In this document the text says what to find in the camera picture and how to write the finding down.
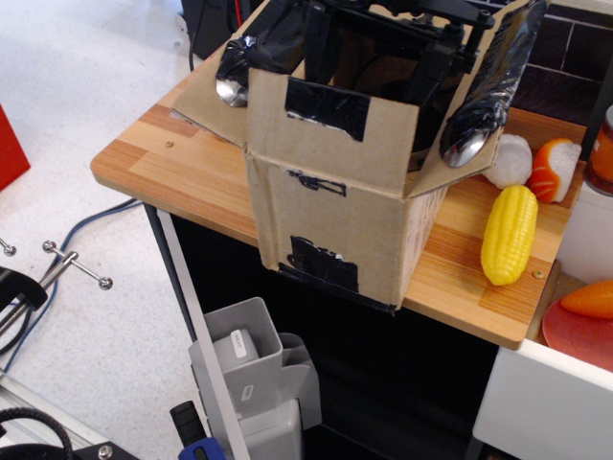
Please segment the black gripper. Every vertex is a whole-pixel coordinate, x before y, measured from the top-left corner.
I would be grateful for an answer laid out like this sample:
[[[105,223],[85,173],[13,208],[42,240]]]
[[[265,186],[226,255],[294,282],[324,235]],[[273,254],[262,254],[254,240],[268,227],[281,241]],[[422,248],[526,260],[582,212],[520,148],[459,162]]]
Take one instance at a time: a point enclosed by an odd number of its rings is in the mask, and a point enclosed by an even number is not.
[[[305,13],[305,77],[328,84],[337,67],[342,33],[365,36],[392,55],[419,63],[404,101],[431,105],[441,85],[468,72],[495,19],[467,1],[309,1]]]

